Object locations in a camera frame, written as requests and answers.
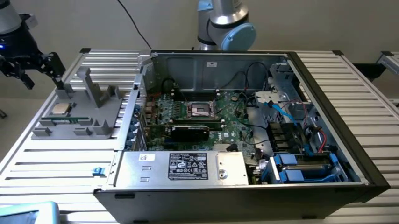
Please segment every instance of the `black power cord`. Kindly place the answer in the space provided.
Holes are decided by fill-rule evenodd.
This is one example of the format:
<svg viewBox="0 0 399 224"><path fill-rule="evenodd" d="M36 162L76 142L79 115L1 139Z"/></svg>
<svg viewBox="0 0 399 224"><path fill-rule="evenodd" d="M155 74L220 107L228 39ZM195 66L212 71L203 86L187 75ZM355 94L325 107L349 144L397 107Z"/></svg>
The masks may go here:
<svg viewBox="0 0 399 224"><path fill-rule="evenodd" d="M120 2L120 0L116 0L116 1L119 2L120 6L124 8L124 11L125 11L127 15L128 15L129 18L131 18L131 21L132 21L132 23L133 23L133 25L135 25L135 28L136 28L136 30L137 30L137 33L139 33L140 37L143 38L144 42L147 43L148 48L152 49L149 43L147 42L144 36L141 35L141 33L140 33L140 31L139 31L139 28L137 28L137 26L136 26L135 20L133 20L133 18L132 18L132 16L131 16L129 12L127 11L127 9L125 9L125 7L124 7L124 4Z"/></svg>

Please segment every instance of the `white wall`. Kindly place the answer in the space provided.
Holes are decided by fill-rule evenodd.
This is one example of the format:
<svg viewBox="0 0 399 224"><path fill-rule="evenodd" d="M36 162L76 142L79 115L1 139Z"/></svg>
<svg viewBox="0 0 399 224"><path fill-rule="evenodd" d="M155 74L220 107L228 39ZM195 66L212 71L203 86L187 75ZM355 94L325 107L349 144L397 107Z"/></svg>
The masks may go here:
<svg viewBox="0 0 399 224"><path fill-rule="evenodd" d="M42 52L56 51L65 67L83 47L144 49L115 0L12 0L33 13L32 30ZM196 46L196 0L123 0L148 42L157 49ZM257 38L252 49L339 49L355 62L373 62L381 50L399 50L399 0L244 0ZM28 91L18 80L0 77L0 96L45 98L50 80L29 72ZM393 89L389 81L380 81Z"/></svg>

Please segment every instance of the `warning label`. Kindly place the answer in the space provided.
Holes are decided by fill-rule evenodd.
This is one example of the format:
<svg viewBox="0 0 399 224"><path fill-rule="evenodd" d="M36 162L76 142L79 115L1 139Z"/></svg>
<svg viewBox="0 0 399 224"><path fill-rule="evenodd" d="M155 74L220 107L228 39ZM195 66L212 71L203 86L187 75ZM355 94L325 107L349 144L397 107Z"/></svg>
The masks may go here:
<svg viewBox="0 0 399 224"><path fill-rule="evenodd" d="M171 181L207 180L207 154L171 153L168 179Z"/></svg>

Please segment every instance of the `teal object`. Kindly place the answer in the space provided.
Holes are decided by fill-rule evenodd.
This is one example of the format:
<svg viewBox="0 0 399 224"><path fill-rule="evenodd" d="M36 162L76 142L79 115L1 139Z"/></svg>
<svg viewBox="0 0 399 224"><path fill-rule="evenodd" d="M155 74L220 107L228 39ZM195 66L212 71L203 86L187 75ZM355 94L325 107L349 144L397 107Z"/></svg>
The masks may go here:
<svg viewBox="0 0 399 224"><path fill-rule="evenodd" d="M0 209L0 223L58 224L58 214L54 202L20 204Z"/></svg>
<svg viewBox="0 0 399 224"><path fill-rule="evenodd" d="M221 50L248 50L255 42L256 30L252 23L247 22L235 27L225 35Z"/></svg>

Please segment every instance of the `cpu socket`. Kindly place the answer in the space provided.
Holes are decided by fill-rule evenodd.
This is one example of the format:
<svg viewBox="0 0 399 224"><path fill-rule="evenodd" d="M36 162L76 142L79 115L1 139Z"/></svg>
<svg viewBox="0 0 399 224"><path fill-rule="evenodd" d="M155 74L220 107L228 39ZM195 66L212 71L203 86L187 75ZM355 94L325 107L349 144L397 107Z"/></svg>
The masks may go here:
<svg viewBox="0 0 399 224"><path fill-rule="evenodd" d="M193 117L212 117L213 116L213 106L205 103L191 103L189 105L189 114Z"/></svg>

